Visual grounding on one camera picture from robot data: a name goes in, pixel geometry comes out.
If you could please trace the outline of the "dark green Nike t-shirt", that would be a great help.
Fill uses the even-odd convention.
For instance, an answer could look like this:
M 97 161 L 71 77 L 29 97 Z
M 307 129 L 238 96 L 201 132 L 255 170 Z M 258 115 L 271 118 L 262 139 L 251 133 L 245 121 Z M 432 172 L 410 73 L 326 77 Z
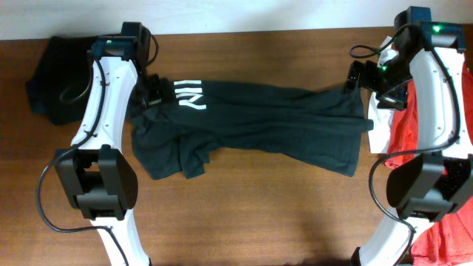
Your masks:
M 320 92 L 258 83 L 161 79 L 159 97 L 129 101 L 132 151 L 154 180 L 200 176 L 221 148 L 284 154 L 351 177 L 361 136 L 373 128 L 361 93 L 336 84 Z

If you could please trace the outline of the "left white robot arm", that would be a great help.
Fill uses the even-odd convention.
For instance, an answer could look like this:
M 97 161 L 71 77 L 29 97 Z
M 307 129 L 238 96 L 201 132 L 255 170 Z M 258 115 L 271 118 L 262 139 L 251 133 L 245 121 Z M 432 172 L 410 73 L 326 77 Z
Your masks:
M 146 68 L 155 37 L 140 22 L 125 22 L 118 35 L 92 45 L 89 99 L 71 149 L 58 150 L 55 170 L 70 205 L 97 230 L 112 265 L 150 265 L 138 236 L 133 208 L 137 175 L 122 153 L 128 105 L 139 110 L 174 94 Z

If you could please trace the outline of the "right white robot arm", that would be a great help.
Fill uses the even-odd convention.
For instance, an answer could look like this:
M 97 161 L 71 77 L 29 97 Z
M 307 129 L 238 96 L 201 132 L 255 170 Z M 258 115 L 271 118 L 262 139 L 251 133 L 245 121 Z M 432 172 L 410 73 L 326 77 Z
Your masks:
M 373 62 L 393 49 L 396 55 Z M 350 264 L 399 265 L 413 242 L 472 197 L 472 142 L 463 103 L 462 69 L 466 41 L 460 24 L 433 21 L 427 7 L 411 6 L 395 17 L 395 34 L 383 48 L 357 55 L 346 89 L 375 93 L 382 109 L 402 111 L 414 83 L 418 144 L 411 160 L 387 180 L 388 203 L 368 242 Z

